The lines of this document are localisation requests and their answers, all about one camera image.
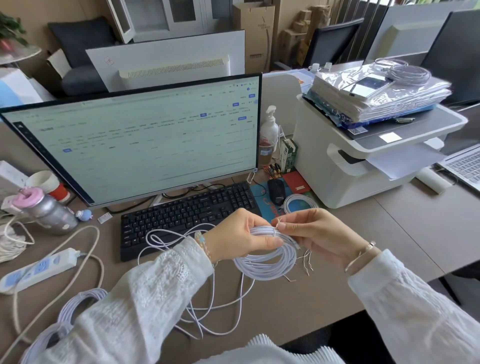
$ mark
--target mouse pad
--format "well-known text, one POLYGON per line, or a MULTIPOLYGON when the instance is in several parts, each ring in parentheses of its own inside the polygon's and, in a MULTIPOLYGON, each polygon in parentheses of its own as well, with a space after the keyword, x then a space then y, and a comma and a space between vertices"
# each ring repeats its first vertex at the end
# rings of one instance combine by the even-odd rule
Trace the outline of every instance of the mouse pad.
MULTIPOLYGON (((279 178, 283 182, 283 185, 285 186, 285 195, 290 196, 292 194, 292 190, 290 187, 287 186, 285 183, 285 180, 283 178, 279 178)), ((270 195, 268 193, 268 185, 267 182, 262 183, 265 188, 263 188, 259 184, 254 184, 253 182, 250 185, 250 188, 252 190, 253 196, 255 197, 255 201, 257 202, 258 207, 260 208, 260 212, 262 213, 262 217, 267 220, 268 222, 272 221, 273 219, 284 215, 285 212, 282 209, 282 206, 277 206, 275 205, 272 200, 270 200, 270 195)), ((288 208, 290 209, 291 212, 298 211, 298 210, 305 210, 307 208, 310 208, 310 205, 307 204, 305 201, 292 201, 288 205, 288 208)))

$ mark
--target white lace sleeve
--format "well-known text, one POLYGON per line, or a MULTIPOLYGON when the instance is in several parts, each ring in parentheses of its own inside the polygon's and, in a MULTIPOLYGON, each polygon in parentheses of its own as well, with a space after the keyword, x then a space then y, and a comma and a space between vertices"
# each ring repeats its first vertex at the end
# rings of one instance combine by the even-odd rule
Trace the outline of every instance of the white lace sleeve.
POLYGON ((480 363, 480 324, 385 250, 348 283, 397 364, 480 363))
POLYGON ((70 334, 35 363, 155 363, 163 340, 212 273, 195 240, 183 240, 125 273, 107 297, 83 312, 70 334))

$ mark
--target pink bottle cap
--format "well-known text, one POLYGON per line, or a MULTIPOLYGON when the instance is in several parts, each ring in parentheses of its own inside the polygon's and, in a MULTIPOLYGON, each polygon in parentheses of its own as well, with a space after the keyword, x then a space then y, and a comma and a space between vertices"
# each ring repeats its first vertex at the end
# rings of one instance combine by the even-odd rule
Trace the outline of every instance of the pink bottle cap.
POLYGON ((16 208, 28 208, 38 204, 44 196, 39 187, 26 187, 13 199, 12 204, 16 208))

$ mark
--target small green box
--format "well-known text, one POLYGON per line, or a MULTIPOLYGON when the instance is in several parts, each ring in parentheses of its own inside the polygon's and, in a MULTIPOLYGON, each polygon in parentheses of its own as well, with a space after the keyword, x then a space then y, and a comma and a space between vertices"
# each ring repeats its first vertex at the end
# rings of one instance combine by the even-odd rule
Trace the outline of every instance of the small green box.
POLYGON ((298 147, 292 139, 280 139, 280 169, 282 173, 293 170, 298 147))

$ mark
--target black computer mouse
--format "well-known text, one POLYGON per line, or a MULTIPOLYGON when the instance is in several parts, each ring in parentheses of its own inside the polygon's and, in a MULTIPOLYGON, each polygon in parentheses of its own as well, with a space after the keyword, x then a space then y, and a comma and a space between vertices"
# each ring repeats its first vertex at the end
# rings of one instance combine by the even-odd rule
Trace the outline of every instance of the black computer mouse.
POLYGON ((268 193, 270 200, 277 205, 282 206, 285 201, 285 185, 282 180, 268 180, 268 193))

